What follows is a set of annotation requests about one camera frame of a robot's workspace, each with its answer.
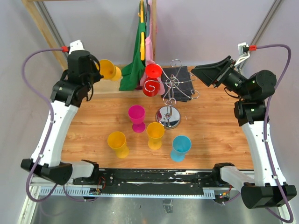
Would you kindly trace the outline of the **magenta plastic wine glass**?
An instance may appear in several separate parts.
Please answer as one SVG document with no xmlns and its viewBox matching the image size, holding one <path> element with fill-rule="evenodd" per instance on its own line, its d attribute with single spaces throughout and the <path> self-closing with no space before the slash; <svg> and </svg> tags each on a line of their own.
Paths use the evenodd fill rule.
<svg viewBox="0 0 299 224">
<path fill-rule="evenodd" d="M 145 130 L 145 109 L 141 105 L 133 105 L 128 110 L 128 116 L 132 122 L 132 130 L 142 133 Z"/>
</svg>

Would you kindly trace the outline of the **red plastic wine glass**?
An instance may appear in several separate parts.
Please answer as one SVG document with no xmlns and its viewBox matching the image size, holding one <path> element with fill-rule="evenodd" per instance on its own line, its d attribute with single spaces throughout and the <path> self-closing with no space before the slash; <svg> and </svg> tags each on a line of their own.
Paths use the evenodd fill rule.
<svg viewBox="0 0 299 224">
<path fill-rule="evenodd" d="M 160 90 L 160 82 L 158 77 L 162 74 L 162 69 L 159 65 L 152 63 L 145 68 L 146 79 L 143 83 L 142 91 L 148 97 L 154 97 Z"/>
</svg>

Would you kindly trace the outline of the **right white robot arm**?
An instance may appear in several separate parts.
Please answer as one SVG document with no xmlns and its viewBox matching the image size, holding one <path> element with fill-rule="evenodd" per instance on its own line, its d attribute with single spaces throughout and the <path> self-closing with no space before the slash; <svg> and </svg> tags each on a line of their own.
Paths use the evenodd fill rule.
<svg viewBox="0 0 299 224">
<path fill-rule="evenodd" d="M 237 189 L 249 209 L 273 208 L 285 205 L 293 199 L 296 187 L 284 178 L 271 142 L 269 116 L 266 114 L 266 98 L 275 92 L 276 75 L 261 70 L 250 78 L 235 70 L 231 56 L 220 62 L 198 65 L 191 70 L 206 86 L 214 88 L 223 84 L 238 95 L 234 114 L 244 132 L 254 164 L 254 178 L 246 176 L 231 163 L 215 164 L 212 174 L 214 185 L 228 183 Z"/>
</svg>

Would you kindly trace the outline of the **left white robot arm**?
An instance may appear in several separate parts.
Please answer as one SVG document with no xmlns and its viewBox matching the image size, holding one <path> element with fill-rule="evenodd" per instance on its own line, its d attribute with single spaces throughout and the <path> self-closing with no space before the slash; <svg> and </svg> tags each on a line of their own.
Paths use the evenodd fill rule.
<svg viewBox="0 0 299 224">
<path fill-rule="evenodd" d="M 70 51 L 68 68 L 53 86 L 50 98 L 44 98 L 49 106 L 49 115 L 41 139 L 29 159 L 23 159 L 21 168 L 58 185 L 70 179 L 84 178 L 94 185 L 100 180 L 97 163 L 62 162 L 61 152 L 70 124 L 84 99 L 93 96 L 93 84 L 102 79 L 99 61 L 89 51 Z"/>
</svg>

